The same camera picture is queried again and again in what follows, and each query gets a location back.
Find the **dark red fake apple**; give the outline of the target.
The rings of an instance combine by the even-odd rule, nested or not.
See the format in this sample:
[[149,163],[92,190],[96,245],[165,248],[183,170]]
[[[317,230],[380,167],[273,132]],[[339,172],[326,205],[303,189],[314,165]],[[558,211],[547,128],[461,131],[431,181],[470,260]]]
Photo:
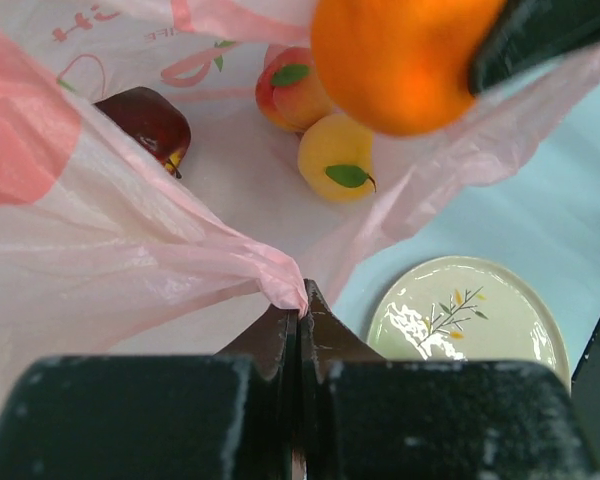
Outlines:
[[123,132],[148,151],[172,176],[191,145],[185,116],[164,96],[143,86],[94,103]]

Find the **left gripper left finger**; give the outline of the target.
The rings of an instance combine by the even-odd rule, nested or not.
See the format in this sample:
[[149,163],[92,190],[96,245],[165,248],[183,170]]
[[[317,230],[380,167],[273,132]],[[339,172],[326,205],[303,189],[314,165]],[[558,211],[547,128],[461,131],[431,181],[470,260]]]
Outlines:
[[56,355],[0,412],[0,479],[287,479],[298,316],[215,355]]

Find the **orange fake orange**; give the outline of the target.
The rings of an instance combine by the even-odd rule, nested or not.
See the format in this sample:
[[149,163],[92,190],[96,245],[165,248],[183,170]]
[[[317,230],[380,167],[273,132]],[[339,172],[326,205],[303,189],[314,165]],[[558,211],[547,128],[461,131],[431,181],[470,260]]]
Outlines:
[[372,130],[442,128],[475,103],[474,54],[501,0],[322,0],[310,27],[317,74],[333,102]]

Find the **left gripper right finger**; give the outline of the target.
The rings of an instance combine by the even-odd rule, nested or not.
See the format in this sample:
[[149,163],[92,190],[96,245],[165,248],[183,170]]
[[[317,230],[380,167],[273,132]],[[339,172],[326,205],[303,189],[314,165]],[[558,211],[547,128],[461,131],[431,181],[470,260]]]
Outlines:
[[310,479],[600,479],[563,382],[528,361],[382,358],[313,281],[299,323]]

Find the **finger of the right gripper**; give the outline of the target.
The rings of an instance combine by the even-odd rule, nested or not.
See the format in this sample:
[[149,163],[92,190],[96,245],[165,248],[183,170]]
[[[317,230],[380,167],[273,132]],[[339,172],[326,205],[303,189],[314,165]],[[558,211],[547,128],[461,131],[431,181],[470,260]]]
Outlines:
[[600,0],[508,1],[474,54],[469,91],[479,95],[509,78],[600,43]]

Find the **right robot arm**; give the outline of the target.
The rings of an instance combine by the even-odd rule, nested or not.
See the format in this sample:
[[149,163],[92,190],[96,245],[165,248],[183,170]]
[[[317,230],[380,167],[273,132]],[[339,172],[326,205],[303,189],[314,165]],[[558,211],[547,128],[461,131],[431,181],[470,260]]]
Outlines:
[[[468,70],[477,96],[537,65],[600,43],[600,0],[507,1]],[[600,318],[572,377],[572,394],[600,460]]]

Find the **pink plastic bag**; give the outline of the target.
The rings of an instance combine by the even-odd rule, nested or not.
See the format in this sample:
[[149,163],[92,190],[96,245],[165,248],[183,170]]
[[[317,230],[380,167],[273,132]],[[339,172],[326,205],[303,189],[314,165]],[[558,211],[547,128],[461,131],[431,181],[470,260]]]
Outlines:
[[[600,83],[600,45],[458,121],[379,135],[379,190],[311,194],[298,139],[257,112],[256,72],[307,46],[312,1],[0,1],[0,405],[36,358],[169,333],[225,345],[302,281],[336,298],[354,268],[412,237],[466,186],[513,176]],[[172,176],[94,103],[135,87],[187,119]]]

